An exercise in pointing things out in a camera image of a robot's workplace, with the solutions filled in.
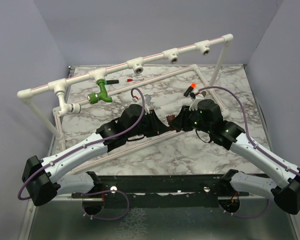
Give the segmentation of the white PVC pipe frame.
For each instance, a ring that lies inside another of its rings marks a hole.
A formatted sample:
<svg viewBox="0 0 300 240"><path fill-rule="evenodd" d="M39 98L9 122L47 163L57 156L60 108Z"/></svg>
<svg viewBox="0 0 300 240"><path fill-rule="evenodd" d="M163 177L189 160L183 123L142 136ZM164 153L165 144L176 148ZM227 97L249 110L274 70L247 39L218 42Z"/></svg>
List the white PVC pipe frame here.
<svg viewBox="0 0 300 240"><path fill-rule="evenodd" d="M206 81L203 77L203 75L200 75L203 84L205 86L213 86L215 84L217 75L221 69L221 66L227 56L229 46L231 42L233 41L234 36L232 34L226 34L221 37L211 39L211 40L203 40L200 42L196 42L194 44L183 46L179 48L171 48L168 50L164 50L161 53L156 53L153 55L145 56L145 57L137 57L134 59L130 59L124 63L108 66L108 67L102 67L97 68L92 71L89 71L88 73L78 75L78 76L72 76L69 78L61 78L58 80L51 81L45 85L38 86L35 88L28 88L24 90L20 90L17 93L17 97L24 102L34 113L35 115L45 124L45 126L49 129L49 131L55 136L55 138L58 140L58 143L60 145L60 149L62 151L66 150L66 142L65 142L65 136L62 130L61 125L61 118L57 116L57 112L60 110L60 105L53 110L53 116L55 119L55 124L52 124L48 118L45 116L45 114L41 111L41 109L33 102L33 97L47 93L49 91L54 92L56 95L57 92L64 92L65 93L65 100L66 100L66 91L68 88L74 84L85 82L88 80L93 80L97 82L99 79L104 79L105 77L117 73L123 70L133 70L133 72L137 75L141 74L144 70L144 65L147 63L151 63L158 60L168 60L171 64L175 64L178 61L179 55L190 52L190 51L200 51L200 53L204 56L206 56L210 52L210 47L214 46L216 44L223 44L223 48L221 50L221 53L218 57L214 72L212 74L212 77L210 81ZM135 84L131 84L129 86L120 88L118 90L110 91L108 93L108 96L116 95L118 93L121 93L125 90L130 90L133 87L135 87ZM90 104L88 99L84 99L81 101L78 101L73 104L80 104L82 107L85 104Z"/></svg>

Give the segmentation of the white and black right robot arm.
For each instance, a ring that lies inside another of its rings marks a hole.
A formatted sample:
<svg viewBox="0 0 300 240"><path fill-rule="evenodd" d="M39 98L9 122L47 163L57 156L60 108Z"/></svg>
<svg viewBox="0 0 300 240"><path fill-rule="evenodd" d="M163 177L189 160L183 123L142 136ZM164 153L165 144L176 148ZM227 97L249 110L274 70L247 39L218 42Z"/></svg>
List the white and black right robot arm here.
<svg viewBox="0 0 300 240"><path fill-rule="evenodd" d="M261 178L230 171L229 178L219 184L224 195L247 192L273 200L288 214L296 215L300 211L300 167L263 147L236 123L225 120L213 100L182 106L180 113L171 117L168 124L178 132L207 133L211 142L240 155L268 176Z"/></svg>

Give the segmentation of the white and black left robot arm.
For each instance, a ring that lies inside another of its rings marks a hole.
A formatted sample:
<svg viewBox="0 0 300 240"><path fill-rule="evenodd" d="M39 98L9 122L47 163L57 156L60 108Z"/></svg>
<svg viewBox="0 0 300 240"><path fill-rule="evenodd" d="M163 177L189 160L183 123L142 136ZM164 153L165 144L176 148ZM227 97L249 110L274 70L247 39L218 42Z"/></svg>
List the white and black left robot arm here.
<svg viewBox="0 0 300 240"><path fill-rule="evenodd" d="M141 105L131 104L120 117L101 125L85 140L53 156L27 159L21 180L36 207L57 195L85 193L96 197L101 186L92 173L66 183L64 176L86 161L125 145L132 137L155 137L170 131L154 110L146 113Z"/></svg>

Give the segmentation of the brown plastic faucet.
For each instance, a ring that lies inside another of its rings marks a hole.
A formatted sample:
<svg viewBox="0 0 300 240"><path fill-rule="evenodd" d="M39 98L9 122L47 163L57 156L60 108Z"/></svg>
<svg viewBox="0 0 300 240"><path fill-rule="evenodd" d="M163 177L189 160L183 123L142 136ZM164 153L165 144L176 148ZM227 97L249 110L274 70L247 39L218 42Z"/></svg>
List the brown plastic faucet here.
<svg viewBox="0 0 300 240"><path fill-rule="evenodd" d="M176 128L175 128L175 118L176 118L176 116L174 114L173 115L168 115L166 117L169 129L171 131L175 131L176 130Z"/></svg>

